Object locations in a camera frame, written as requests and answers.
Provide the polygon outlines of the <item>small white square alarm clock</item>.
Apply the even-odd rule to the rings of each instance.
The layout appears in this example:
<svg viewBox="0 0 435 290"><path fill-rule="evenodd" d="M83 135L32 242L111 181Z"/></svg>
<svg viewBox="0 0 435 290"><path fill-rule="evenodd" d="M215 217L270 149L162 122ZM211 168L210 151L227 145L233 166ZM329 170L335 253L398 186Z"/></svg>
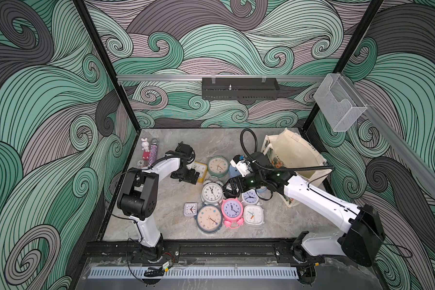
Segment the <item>small white square alarm clock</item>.
<svg viewBox="0 0 435 290"><path fill-rule="evenodd" d="M183 214L187 218L193 218L196 216L198 210L197 203L185 203Z"/></svg>

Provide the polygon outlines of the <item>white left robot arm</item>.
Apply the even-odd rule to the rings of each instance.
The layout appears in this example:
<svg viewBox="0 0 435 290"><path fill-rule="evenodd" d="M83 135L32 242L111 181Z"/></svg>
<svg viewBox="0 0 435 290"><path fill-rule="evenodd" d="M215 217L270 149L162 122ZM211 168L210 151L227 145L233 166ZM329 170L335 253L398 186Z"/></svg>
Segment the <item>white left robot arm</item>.
<svg viewBox="0 0 435 290"><path fill-rule="evenodd" d="M153 212L157 206L159 183L172 173L179 180L196 184L199 173L188 169L193 157L168 155L147 169L131 168L126 173L117 198L117 207L132 220L140 233L140 244L155 249L161 240Z"/></svg>

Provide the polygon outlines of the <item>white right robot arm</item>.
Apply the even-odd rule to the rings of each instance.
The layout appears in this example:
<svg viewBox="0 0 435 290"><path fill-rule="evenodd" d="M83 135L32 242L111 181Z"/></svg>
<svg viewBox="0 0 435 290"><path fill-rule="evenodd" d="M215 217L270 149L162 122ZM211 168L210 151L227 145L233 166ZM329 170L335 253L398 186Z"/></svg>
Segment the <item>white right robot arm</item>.
<svg viewBox="0 0 435 290"><path fill-rule="evenodd" d="M295 172L261 172L230 178L224 192L242 195L266 187L300 202L337 227L333 232L300 233L292 244L296 260L307 262L323 256L346 256L353 262L371 267L384 243L385 233L379 213L371 205L348 203L315 187Z"/></svg>

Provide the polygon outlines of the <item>yellow rectangular alarm clock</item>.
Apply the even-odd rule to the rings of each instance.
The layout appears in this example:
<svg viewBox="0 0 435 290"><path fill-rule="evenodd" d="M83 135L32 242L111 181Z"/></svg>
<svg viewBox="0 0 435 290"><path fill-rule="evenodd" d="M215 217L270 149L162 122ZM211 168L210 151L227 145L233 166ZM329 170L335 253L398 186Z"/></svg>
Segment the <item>yellow rectangular alarm clock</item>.
<svg viewBox="0 0 435 290"><path fill-rule="evenodd" d="M192 164L192 169L195 169L196 172L199 173L199 177L198 177L197 182L203 183L205 180L205 177L207 176L207 173L208 173L208 166L204 163L200 163L200 162L195 161Z"/></svg>

